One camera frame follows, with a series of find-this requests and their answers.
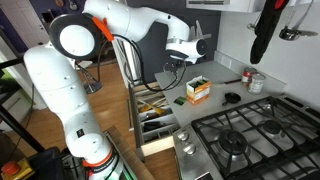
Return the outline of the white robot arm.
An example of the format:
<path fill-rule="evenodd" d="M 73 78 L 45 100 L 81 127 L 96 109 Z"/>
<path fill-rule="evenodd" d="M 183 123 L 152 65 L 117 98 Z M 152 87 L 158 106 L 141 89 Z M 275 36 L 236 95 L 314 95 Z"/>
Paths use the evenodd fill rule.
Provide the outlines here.
<path fill-rule="evenodd" d="M 24 54 L 33 84 L 60 119 L 67 148 L 82 160 L 88 180 L 119 180 L 124 162 L 101 130 L 87 99 L 86 90 L 97 80 L 82 83 L 78 74 L 88 74 L 86 68 L 102 49 L 103 40 L 119 37 L 134 44 L 155 22 L 168 27 L 165 51 L 170 57 L 194 63 L 206 54 L 206 41 L 191 38 L 184 21 L 117 0 L 86 0 L 82 13 L 56 17 L 49 27 L 49 42 Z"/>

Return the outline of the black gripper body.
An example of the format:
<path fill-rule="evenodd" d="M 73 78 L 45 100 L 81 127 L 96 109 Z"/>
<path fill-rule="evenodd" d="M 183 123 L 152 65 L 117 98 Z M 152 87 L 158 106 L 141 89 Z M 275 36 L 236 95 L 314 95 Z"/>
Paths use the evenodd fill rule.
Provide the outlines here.
<path fill-rule="evenodd" d="M 186 63 L 184 60 L 172 59 L 163 65 L 163 71 L 165 73 L 177 74 L 178 71 L 181 68 L 184 68 L 185 66 L 186 66 Z"/>

